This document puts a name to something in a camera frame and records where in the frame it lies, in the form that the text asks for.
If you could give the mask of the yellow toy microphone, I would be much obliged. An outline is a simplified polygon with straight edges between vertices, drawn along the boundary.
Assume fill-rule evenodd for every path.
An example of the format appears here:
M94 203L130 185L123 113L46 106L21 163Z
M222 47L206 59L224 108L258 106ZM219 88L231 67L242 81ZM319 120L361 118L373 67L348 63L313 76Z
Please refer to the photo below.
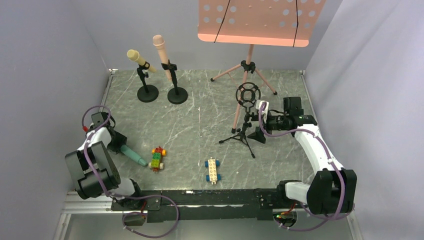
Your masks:
M128 59L132 62L137 63L140 66L146 67L146 69L152 73L156 73L157 69L146 61L137 50L129 49L126 53Z

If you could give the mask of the mint green toy microphone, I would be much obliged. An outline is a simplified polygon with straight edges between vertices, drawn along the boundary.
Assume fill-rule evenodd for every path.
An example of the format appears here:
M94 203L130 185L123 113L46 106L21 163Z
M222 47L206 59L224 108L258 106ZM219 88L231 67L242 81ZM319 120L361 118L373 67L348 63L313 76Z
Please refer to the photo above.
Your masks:
M120 152L123 153L125 156L133 160L135 163L146 167L148 165L148 162L144 160L138 153L133 151L130 147L128 147L126 144L123 144L120 147Z

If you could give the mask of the black shock mount stand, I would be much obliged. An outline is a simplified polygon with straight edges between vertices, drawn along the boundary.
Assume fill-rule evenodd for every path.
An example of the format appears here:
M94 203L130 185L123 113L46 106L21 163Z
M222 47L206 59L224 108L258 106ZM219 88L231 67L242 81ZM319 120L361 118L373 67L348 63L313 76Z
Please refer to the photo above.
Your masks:
M258 98L261 97L261 91L259 87L253 83L253 82L245 82L242 83L235 92L235 99L240 107L243 107L245 109L245 115L244 115L244 122L242 124L241 128L237 128L235 130L236 134L233 136L230 136L226 139L220 140L218 143L223 144L226 141L229 140L237 140L246 145L250 151L251 157L253 159L256 158L255 154L253 153L248 140L246 131L248 128L252 127L251 118L255 117L255 113L252 112L252 108L255 107L255 104L258 100Z

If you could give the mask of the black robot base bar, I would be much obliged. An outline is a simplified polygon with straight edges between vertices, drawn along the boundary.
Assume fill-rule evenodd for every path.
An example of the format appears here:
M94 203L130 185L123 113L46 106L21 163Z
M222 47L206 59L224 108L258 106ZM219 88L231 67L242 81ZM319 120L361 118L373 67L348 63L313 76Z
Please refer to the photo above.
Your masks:
M113 200L113 212L143 210L147 223L175 220L273 220L273 215L293 206L275 188L143 190L148 199L131 200L123 205Z

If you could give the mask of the black round-base mic stand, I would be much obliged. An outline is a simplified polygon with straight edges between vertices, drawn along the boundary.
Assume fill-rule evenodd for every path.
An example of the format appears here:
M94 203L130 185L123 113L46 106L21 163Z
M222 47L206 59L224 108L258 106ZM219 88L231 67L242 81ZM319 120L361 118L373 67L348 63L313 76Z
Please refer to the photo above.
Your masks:
M173 89L167 93L167 99L170 103L174 105L180 105L188 99L188 92L182 88L178 87L178 80L176 76L177 65L173 64L168 60L168 63L162 63L162 68L168 70L171 75L171 81L173 84Z

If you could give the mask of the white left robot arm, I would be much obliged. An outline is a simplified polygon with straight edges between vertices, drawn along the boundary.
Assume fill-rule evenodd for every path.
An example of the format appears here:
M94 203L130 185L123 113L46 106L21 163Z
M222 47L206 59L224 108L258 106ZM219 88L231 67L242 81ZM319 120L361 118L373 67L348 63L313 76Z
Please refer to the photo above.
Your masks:
M76 192L82 199L140 197L140 187L135 180L120 176L110 152L124 154L143 167L147 162L127 146L127 137L114 129L115 120L107 112L94 113L91 119L90 127L83 128L84 143L64 157Z

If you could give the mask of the pink toy microphone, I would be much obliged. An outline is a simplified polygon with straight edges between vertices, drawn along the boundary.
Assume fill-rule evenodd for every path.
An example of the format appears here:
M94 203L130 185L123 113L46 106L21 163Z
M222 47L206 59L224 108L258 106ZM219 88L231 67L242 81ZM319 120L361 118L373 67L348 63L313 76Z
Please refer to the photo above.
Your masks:
M153 41L153 45L157 49L161 64L168 64L169 58L168 58L164 38L160 34L157 34L153 36L152 41Z

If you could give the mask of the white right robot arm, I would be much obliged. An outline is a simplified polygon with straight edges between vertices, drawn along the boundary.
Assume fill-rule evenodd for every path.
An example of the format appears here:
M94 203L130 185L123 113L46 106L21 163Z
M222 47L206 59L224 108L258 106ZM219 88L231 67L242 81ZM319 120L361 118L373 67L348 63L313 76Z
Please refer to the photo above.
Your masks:
M265 136L282 137L290 134L300 144L314 173L310 184L300 180L283 180L277 192L284 201L307 206L310 214L325 220L339 220L354 208L357 175L346 169L329 150L313 115L305 114L300 97L285 97L283 111L272 115L269 102L250 99L247 110L255 108L259 122L250 138L265 143Z

